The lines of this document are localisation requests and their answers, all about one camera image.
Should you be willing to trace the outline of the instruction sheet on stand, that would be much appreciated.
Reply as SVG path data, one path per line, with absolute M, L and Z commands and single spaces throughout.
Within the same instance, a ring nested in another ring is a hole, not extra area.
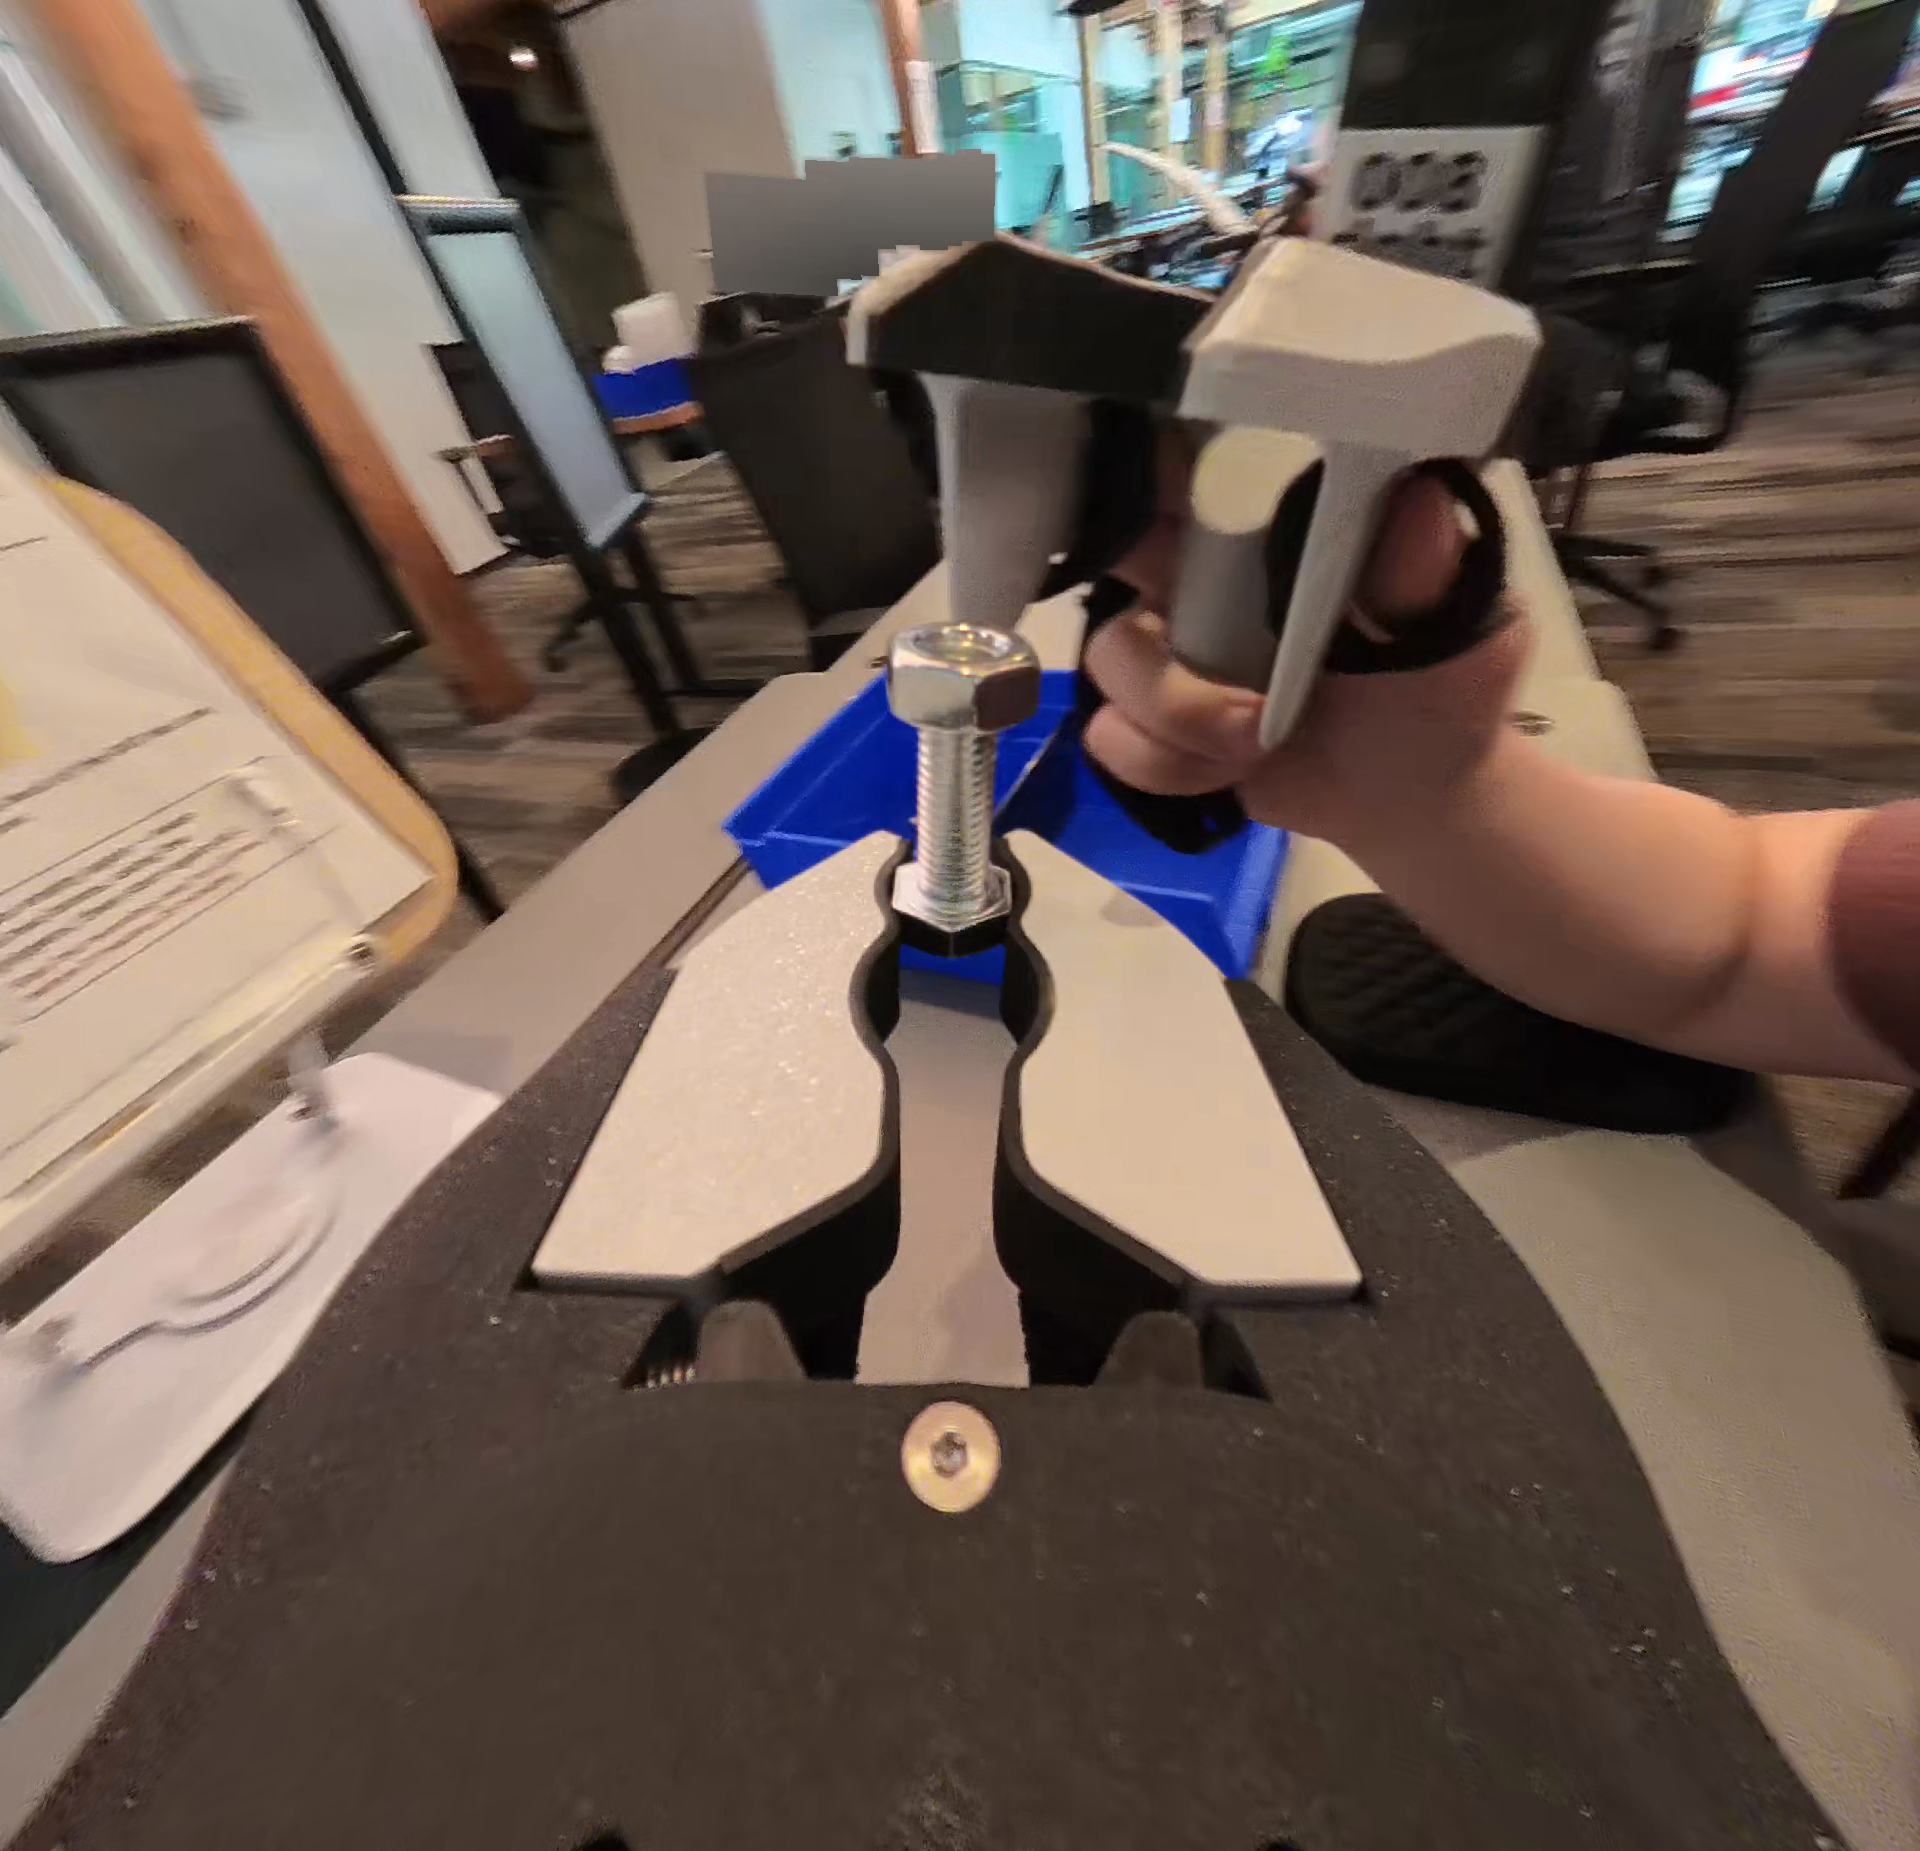
M 152 523 L 5 453 L 5 1275 L 229 1099 L 286 1095 L 5 1319 L 5 1531 L 69 1565 L 214 1453 L 484 1089 L 321 1027 L 454 907 L 439 817 Z

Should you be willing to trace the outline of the small blue storage bin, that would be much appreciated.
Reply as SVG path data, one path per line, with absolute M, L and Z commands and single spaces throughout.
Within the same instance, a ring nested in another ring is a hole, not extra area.
M 659 437 L 702 424 L 691 393 L 689 360 L 665 356 L 631 371 L 592 371 L 589 383 L 616 439 Z

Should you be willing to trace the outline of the black framed easel board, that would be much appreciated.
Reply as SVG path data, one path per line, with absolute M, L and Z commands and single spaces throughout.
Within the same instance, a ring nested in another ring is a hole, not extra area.
M 623 806 L 708 735 L 708 724 L 680 718 L 684 699 L 736 704 L 759 684 L 708 678 L 694 660 L 643 535 L 648 496 L 563 340 L 519 206 L 401 192 L 397 209 L 451 322 L 504 399 L 506 437 L 555 509 L 589 615 L 648 718 L 651 743 L 610 773 Z

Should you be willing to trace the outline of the silver hex nut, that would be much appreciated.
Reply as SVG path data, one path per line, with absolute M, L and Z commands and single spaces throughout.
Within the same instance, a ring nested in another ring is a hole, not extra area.
M 1042 663 L 1013 632 L 945 620 L 891 641 L 884 685 L 889 709 L 917 731 L 994 735 L 1036 714 Z

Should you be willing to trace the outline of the person's right hand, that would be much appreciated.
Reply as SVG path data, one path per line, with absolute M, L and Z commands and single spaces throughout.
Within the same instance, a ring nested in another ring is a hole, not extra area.
M 1507 730 L 1526 648 L 1506 591 L 1479 576 L 1463 485 L 1463 471 L 1430 465 L 1393 486 L 1305 711 L 1274 746 L 1260 695 L 1174 656 L 1186 519 L 1154 519 L 1118 566 L 1120 615 L 1090 627 L 1083 654 L 1097 692 L 1086 755 L 1156 799 L 1227 793 L 1260 825 L 1358 854 L 1462 797 Z

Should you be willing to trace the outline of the dark bin divider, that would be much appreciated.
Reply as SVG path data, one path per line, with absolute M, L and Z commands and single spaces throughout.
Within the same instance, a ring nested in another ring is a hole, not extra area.
M 998 738 L 991 830 L 1036 830 L 1054 834 L 1067 821 L 1076 799 L 1073 743 L 1062 720 L 1042 730 Z

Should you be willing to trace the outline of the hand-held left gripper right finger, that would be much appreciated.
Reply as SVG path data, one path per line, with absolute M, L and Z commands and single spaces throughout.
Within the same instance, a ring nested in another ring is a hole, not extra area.
M 1229 982 L 1134 895 L 1004 841 L 994 1247 L 1033 1384 L 1090 1384 L 1138 1318 L 1198 1335 L 1340 1309 L 1355 1253 Z

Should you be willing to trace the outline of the blue plastic parts bin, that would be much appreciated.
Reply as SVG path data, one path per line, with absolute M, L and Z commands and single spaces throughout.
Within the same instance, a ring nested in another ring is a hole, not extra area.
M 1067 717 L 1076 678 L 1042 674 L 1040 702 L 1016 731 Z M 1073 809 L 1054 834 L 1057 851 L 1113 881 L 1188 936 L 1223 976 L 1249 976 L 1283 879 L 1290 839 L 1247 826 L 1204 854 L 1181 854 L 1139 826 L 1076 758 Z M 763 887 L 778 887 L 875 830 L 911 834 L 917 799 L 917 741 L 892 718 L 884 674 L 833 711 L 722 826 Z

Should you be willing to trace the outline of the black office chair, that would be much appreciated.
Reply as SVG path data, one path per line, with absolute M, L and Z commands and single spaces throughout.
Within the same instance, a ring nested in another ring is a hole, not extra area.
M 1644 621 L 1649 652 L 1676 649 L 1681 627 L 1665 595 L 1657 547 L 1580 528 L 1602 465 L 1640 453 L 1694 455 L 1721 447 L 1737 425 L 1747 362 L 1739 351 L 1696 356 L 1677 334 L 1624 334 L 1541 313 L 1543 349 L 1506 429 L 1506 450 L 1534 486 L 1570 483 L 1548 524 L 1559 571 Z
M 843 316 L 783 292 L 702 306 L 687 362 L 710 439 L 781 555 L 809 665 L 827 669 L 938 563 L 936 514 L 907 437 L 843 351 Z

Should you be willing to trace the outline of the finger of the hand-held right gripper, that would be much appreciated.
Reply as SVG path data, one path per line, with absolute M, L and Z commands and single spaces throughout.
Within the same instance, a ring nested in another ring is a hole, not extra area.
M 1283 237 L 1197 329 L 1180 415 L 1205 429 L 1167 612 L 1173 656 L 1260 696 L 1260 746 L 1303 718 L 1394 486 L 1476 462 L 1543 329 L 1462 280 Z
M 1139 543 L 1212 302 L 1002 234 L 906 251 L 852 295 L 848 362 L 928 399 L 955 620 L 1007 630 Z

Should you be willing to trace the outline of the black framed panel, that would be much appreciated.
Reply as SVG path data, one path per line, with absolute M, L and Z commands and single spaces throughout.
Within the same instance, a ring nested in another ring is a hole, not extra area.
M 1 397 L 60 475 L 166 530 L 323 695 L 422 649 L 250 320 L 9 336 Z

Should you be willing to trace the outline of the wooden pillar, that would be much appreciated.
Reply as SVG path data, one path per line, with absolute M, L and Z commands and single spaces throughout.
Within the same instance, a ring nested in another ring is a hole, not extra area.
M 136 0 L 29 0 L 210 302 L 255 322 L 355 514 L 397 573 L 466 718 L 522 711 L 533 690 L 473 605 L 385 441 L 307 310 L 255 206 L 220 158 Z

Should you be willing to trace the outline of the person's right forearm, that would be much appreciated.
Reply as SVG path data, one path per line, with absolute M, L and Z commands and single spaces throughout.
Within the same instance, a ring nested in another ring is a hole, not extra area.
M 1491 654 L 1420 674 L 1430 761 L 1393 898 L 1504 994 L 1741 1070 L 1894 1080 L 1835 971 L 1840 863 L 1866 810 L 1743 815 L 1572 768 L 1509 722 Z

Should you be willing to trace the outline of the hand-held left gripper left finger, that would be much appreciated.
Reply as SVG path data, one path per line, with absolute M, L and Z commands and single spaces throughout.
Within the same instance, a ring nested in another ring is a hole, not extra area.
M 684 959 L 528 1258 L 541 1290 L 702 1319 L 774 1309 L 803 1369 L 858 1371 L 899 1247 L 904 841 L 869 834 Z

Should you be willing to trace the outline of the silver hex bolt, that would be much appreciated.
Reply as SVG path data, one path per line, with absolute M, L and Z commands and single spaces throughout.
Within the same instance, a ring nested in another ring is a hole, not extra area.
M 995 746 L 1007 731 L 980 735 L 906 728 L 917 741 L 914 830 L 913 854 L 892 876 L 892 907 L 901 938 L 913 950 L 947 960 L 968 959 L 998 948 L 1013 905 L 1010 875 L 991 851 Z

